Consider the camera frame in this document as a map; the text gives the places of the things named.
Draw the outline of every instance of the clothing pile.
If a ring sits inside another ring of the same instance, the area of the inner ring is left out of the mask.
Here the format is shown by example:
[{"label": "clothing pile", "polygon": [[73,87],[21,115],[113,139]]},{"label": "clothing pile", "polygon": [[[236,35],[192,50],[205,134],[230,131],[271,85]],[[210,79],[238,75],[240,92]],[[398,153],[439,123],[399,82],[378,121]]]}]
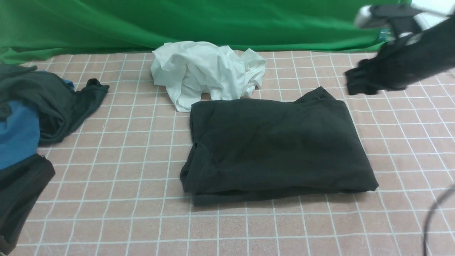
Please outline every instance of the clothing pile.
[{"label": "clothing pile", "polygon": [[71,81],[37,67],[0,65],[0,254],[8,255],[33,205],[55,175],[38,145],[58,143],[101,105],[109,89]]},{"label": "clothing pile", "polygon": [[251,49],[237,56],[229,46],[208,42],[167,43],[153,54],[154,84],[166,87],[179,112],[190,112],[202,93],[212,100],[251,98],[261,88],[267,64]]},{"label": "clothing pile", "polygon": [[345,103],[322,87],[295,102],[198,102],[190,130],[180,180],[195,206],[378,187]]}]

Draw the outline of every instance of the folded black shirt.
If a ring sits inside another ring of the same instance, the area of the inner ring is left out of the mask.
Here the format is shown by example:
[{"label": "folded black shirt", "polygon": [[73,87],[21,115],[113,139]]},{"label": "folded black shirt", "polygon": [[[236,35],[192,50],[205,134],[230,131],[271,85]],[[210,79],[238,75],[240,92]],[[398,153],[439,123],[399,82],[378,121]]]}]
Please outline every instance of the folded black shirt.
[{"label": "folded black shirt", "polygon": [[0,169],[0,255],[16,247],[25,220],[54,175],[52,163],[38,154]]},{"label": "folded black shirt", "polygon": [[345,103],[322,87],[295,102],[197,102],[190,127],[180,180],[195,206],[378,187]]},{"label": "folded black shirt", "polygon": [[39,110],[40,145],[61,142],[101,105],[109,89],[90,79],[73,91],[58,75],[37,67],[0,65],[0,121],[11,115],[10,100],[23,100]]}]

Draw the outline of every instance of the green curtain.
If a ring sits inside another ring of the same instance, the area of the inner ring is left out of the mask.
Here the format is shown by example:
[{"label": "green curtain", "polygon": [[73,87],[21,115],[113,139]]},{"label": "green curtain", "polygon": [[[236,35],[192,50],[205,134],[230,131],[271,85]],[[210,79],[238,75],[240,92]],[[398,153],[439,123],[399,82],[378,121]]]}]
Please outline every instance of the green curtain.
[{"label": "green curtain", "polygon": [[360,7],[399,0],[0,0],[0,61],[208,41],[255,51],[376,50]]}]

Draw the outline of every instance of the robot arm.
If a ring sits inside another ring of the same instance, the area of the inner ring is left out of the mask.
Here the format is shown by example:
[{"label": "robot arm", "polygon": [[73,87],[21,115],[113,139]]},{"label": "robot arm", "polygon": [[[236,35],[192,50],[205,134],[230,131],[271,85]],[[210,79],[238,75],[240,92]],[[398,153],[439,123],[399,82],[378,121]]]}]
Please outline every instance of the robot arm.
[{"label": "robot arm", "polygon": [[455,15],[423,28],[415,16],[431,12],[412,5],[368,5],[354,21],[360,28],[390,26],[395,39],[384,43],[378,54],[345,72],[350,95],[401,91],[409,84],[455,67]]}]

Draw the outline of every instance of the black cable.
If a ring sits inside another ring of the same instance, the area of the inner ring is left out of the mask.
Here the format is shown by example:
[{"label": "black cable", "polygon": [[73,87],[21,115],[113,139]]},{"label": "black cable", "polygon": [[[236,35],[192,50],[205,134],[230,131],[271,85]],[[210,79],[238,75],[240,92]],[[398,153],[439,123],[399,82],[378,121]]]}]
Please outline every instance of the black cable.
[{"label": "black cable", "polygon": [[422,248],[424,250],[423,256],[428,255],[427,239],[428,239],[428,229],[430,227],[431,217],[433,217],[433,215],[435,214],[435,211],[436,211],[436,209],[438,209],[439,205],[441,205],[444,202],[444,200],[446,200],[454,192],[455,192],[455,184],[453,184],[450,188],[448,188],[442,195],[440,195],[436,199],[436,202],[434,202],[434,204],[431,206],[431,209],[425,218],[424,238],[423,238],[423,245],[422,245]]}]

